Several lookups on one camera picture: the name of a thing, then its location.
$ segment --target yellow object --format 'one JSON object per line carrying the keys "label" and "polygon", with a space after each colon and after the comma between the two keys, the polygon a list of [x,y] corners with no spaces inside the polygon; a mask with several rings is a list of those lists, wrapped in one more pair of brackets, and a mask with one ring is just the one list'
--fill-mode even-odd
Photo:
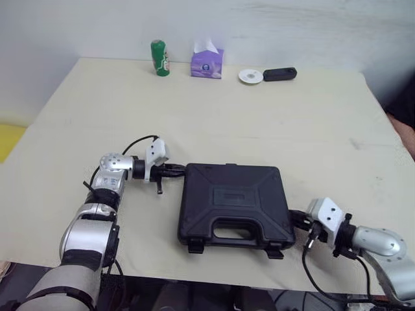
{"label": "yellow object", "polygon": [[0,163],[4,162],[25,130],[20,126],[0,124]]}

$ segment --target tissue box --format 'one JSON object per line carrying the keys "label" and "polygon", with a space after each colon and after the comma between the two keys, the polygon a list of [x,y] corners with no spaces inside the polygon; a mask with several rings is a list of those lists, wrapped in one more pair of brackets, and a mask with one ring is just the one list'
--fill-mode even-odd
{"label": "tissue box", "polygon": [[217,51],[218,53],[209,50],[194,53],[190,64],[191,76],[221,79],[224,50]]}

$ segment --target table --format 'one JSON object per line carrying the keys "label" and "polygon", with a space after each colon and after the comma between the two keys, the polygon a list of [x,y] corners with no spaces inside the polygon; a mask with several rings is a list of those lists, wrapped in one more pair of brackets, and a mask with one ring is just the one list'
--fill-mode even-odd
{"label": "table", "polygon": [[[241,69],[225,66],[212,80],[172,63],[158,77],[151,62],[81,58],[3,165],[0,259],[58,265],[61,236],[88,192],[82,181],[101,155],[152,133],[169,145],[171,163],[277,166],[291,209],[329,196],[353,224],[404,236],[415,258],[415,163],[363,75],[298,68],[293,81],[247,86]],[[284,260],[218,247],[188,254],[176,237],[182,186],[166,179],[158,196],[153,183],[127,185],[117,254],[125,274],[314,290],[301,265],[303,232]],[[308,262],[327,291],[365,292],[358,263],[334,259],[325,245]]]}

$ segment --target black device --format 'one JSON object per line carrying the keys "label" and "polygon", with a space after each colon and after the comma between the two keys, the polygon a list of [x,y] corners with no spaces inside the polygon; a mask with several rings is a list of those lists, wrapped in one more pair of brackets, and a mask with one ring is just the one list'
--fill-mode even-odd
{"label": "black device", "polygon": [[283,81],[292,80],[297,76],[297,70],[294,67],[267,69],[263,73],[264,81]]}
{"label": "black device", "polygon": [[[246,238],[223,238],[216,228],[244,229]],[[281,175],[276,167],[235,164],[186,166],[178,238],[190,253],[204,246],[264,249],[282,259],[295,243]]]}

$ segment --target green bottle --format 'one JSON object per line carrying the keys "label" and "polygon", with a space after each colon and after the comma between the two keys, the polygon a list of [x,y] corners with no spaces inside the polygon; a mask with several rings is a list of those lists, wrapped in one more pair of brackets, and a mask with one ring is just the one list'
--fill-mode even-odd
{"label": "green bottle", "polygon": [[167,76],[170,73],[169,57],[167,56],[166,43],[154,40],[151,43],[151,56],[154,68],[158,76]]}

